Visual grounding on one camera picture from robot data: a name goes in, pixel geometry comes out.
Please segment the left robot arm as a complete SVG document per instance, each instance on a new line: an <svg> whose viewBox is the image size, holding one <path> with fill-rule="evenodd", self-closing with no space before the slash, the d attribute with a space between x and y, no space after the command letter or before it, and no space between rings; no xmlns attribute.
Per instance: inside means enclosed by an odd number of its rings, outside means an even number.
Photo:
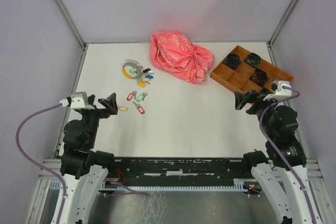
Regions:
<svg viewBox="0 0 336 224"><path fill-rule="evenodd" d="M87 223L95 198L106 177L116 171L114 155L94 151L99 122L118 113L116 94L98 99L102 109L95 106L95 96L85 92L71 94L61 100L81 115L64 127L64 151L60 158L58 179L61 183L53 223Z"/></svg>

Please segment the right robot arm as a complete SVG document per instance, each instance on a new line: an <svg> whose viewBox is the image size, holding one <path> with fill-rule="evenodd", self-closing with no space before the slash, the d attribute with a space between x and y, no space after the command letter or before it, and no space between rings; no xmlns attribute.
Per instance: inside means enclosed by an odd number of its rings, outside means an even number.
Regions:
<svg viewBox="0 0 336 224"><path fill-rule="evenodd" d="M275 81L272 89L236 91L235 109L256 115L266 138L266 153L243 155L241 172L253 177L270 202L278 223L322 223L308 181L307 158L295 136L297 112L284 103L300 96L288 81Z"/></svg>

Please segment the metal keyring with keys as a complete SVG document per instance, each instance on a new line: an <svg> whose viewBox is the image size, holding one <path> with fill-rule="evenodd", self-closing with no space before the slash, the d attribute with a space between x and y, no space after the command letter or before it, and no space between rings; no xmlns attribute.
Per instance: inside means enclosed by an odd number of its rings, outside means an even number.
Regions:
<svg viewBox="0 0 336 224"><path fill-rule="evenodd" d="M151 68L144 68L138 61L127 59L122 64L122 73L128 79L136 80L137 85L145 88L151 84L154 72Z"/></svg>

